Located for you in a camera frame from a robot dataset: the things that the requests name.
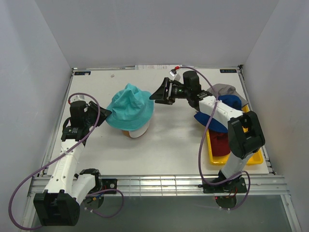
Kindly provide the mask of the teal bucket hat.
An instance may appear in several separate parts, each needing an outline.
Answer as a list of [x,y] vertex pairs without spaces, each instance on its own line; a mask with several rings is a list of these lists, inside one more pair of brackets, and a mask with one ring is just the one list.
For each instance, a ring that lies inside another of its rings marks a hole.
[[107,109],[111,115],[107,123],[123,131],[135,131],[142,128],[153,116],[154,101],[151,93],[128,83],[124,89],[117,92]]

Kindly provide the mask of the white bucket hat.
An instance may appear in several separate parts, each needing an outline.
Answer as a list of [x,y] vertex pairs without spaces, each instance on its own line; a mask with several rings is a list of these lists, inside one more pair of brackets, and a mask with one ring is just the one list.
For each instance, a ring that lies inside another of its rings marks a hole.
[[150,121],[145,123],[141,128],[139,128],[137,130],[128,131],[129,137],[130,138],[139,138],[139,137],[143,136],[147,132],[149,125],[150,125]]

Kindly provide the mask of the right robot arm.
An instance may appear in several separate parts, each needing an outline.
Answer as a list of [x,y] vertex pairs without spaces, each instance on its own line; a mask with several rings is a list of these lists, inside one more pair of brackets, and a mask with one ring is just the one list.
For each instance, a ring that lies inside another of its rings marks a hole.
[[209,121],[218,121],[227,129],[230,147],[229,158],[212,181],[202,179],[203,187],[216,187],[229,192],[236,185],[235,179],[244,173],[249,159],[264,144],[265,137],[258,119],[253,111],[236,110],[202,89],[199,82],[202,73],[189,67],[183,73],[183,81],[177,78],[178,67],[170,71],[173,79],[164,78],[161,86],[149,97],[155,103],[172,105],[176,99],[187,99],[189,105],[200,113],[209,115]]

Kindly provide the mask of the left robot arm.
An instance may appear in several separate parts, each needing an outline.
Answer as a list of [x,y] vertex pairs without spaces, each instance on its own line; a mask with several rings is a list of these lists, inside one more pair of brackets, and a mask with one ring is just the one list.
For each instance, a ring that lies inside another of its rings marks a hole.
[[86,135],[110,114],[110,110],[98,107],[93,101],[70,104],[70,117],[62,129],[60,158],[43,192],[35,194],[33,200],[42,226],[76,225],[83,200],[102,189],[98,169],[84,169],[76,174],[76,168],[86,145]]

